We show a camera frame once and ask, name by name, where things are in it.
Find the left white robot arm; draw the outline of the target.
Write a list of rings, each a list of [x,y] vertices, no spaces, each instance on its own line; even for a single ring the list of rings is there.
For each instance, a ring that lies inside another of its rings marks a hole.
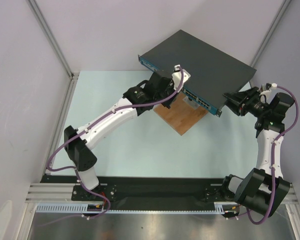
[[[108,111],[93,121],[75,129],[64,130],[64,149],[74,163],[79,181],[84,185],[82,194],[89,200],[100,195],[100,184],[95,173],[97,157],[92,150],[113,130],[132,120],[155,105],[170,108],[190,74],[176,68],[172,74],[155,71],[148,80],[129,88]]]

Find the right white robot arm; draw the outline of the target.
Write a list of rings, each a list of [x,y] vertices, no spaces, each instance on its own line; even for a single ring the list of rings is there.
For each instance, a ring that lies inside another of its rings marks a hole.
[[[261,88],[224,94],[226,106],[237,116],[250,113],[256,117],[254,128],[258,153],[256,167],[245,178],[233,174],[224,178],[220,195],[264,219],[274,214],[290,189],[290,183],[283,179],[281,171],[281,145],[289,131],[283,120],[289,108],[298,105],[296,98],[286,89],[277,92],[271,102],[267,102],[276,88],[275,83],[267,83]]]

